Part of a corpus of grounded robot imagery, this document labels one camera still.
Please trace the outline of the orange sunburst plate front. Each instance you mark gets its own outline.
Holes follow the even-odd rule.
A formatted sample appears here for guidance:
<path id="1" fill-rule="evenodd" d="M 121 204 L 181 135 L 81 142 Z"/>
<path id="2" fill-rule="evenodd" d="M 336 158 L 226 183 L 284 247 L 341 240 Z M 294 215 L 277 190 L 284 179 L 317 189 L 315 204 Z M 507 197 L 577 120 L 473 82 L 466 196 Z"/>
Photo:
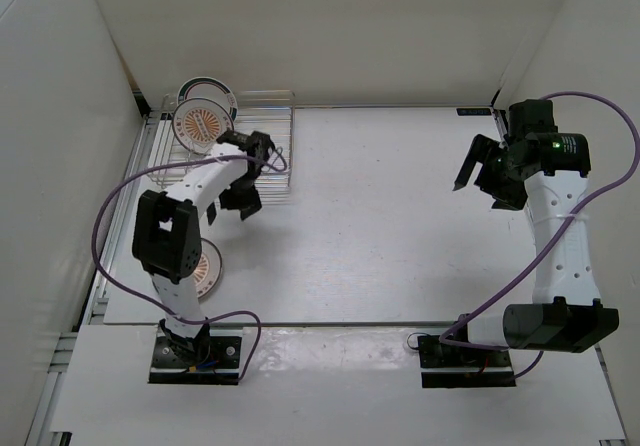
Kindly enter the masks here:
<path id="1" fill-rule="evenodd" d="M 193 272 L 194 285 L 199 301 L 214 291 L 222 278 L 222 256 L 211 241 L 201 240 L 202 251 L 198 265 Z"/>

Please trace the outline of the green rimmed white plate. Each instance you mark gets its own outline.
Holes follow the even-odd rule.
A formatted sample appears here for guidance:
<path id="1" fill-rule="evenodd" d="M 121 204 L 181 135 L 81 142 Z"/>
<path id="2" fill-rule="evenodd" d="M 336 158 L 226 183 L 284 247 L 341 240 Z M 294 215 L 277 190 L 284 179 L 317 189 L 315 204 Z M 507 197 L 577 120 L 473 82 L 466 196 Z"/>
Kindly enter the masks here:
<path id="1" fill-rule="evenodd" d="M 231 89 L 223 82 L 211 77 L 195 77 L 187 80 L 178 90 L 179 103 L 189 99 L 208 99 L 225 107 L 229 113 L 237 108 Z"/>

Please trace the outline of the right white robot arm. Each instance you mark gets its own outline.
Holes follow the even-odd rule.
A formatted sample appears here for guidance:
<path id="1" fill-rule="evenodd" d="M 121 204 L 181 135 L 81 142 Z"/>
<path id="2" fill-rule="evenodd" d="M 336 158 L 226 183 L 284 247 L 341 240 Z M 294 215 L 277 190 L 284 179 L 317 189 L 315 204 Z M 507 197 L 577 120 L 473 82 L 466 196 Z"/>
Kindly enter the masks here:
<path id="1" fill-rule="evenodd" d="M 587 138 L 559 130 L 549 98 L 511 105 L 502 140 L 473 139 L 455 189 L 473 183 L 494 208 L 528 212 L 536 256 L 440 336 L 455 362 L 470 366 L 485 350 L 582 353 L 618 328 L 592 272 L 582 211 L 603 192 L 587 191 L 590 171 Z"/>

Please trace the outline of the orange sunburst plate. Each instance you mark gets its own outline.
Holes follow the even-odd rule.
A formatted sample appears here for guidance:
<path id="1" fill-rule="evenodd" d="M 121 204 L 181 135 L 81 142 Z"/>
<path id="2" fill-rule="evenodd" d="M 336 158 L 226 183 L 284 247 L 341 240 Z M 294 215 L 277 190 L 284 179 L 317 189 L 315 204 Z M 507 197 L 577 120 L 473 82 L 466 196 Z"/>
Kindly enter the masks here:
<path id="1" fill-rule="evenodd" d="M 202 251 L 198 265 L 193 272 L 194 285 L 199 301 L 214 291 L 222 278 L 222 256 L 211 241 L 201 240 Z"/>
<path id="2" fill-rule="evenodd" d="M 173 112 L 174 136 L 185 149 L 194 154 L 206 155 L 223 133 L 233 129 L 230 114 L 220 104 L 209 99 L 186 100 Z"/>

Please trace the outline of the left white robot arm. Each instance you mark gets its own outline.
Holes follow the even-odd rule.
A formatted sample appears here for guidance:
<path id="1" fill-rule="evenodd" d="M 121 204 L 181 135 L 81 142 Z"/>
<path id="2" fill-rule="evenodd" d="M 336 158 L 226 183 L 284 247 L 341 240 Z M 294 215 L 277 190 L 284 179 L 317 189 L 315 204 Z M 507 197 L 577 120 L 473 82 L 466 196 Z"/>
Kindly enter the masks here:
<path id="1" fill-rule="evenodd" d="M 209 325 L 194 278 L 202 256 L 200 220 L 212 223 L 217 207 L 237 211 L 242 220 L 257 213 L 262 204 L 255 181 L 275 150 L 265 133 L 228 130 L 206 156 L 210 164 L 190 170 L 161 192 L 147 190 L 138 200 L 132 254 L 168 310 L 161 330 L 188 366 L 202 364 L 210 352 Z"/>

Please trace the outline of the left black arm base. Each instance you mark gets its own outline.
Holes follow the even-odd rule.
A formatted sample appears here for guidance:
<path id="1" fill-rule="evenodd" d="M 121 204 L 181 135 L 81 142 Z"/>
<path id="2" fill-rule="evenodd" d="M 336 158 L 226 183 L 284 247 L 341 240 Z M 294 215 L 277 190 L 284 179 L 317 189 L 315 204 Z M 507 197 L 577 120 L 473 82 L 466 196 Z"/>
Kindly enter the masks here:
<path id="1" fill-rule="evenodd" d="M 203 359 L 184 362 L 158 331 L 149 367 L 149 384 L 158 385 L 237 385 L 240 374 L 242 332 L 213 330 L 211 346 Z"/>

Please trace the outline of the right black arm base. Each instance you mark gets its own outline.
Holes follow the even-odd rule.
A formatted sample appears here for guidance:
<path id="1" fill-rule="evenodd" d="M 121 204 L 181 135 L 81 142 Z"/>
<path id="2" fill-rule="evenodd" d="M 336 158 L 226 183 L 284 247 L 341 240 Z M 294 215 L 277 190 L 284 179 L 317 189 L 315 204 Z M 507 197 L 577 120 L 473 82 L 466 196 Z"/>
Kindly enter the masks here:
<path id="1" fill-rule="evenodd" d="M 419 334 L 417 352 L 423 389 L 509 388 L 516 386 L 507 351 L 458 348 Z"/>

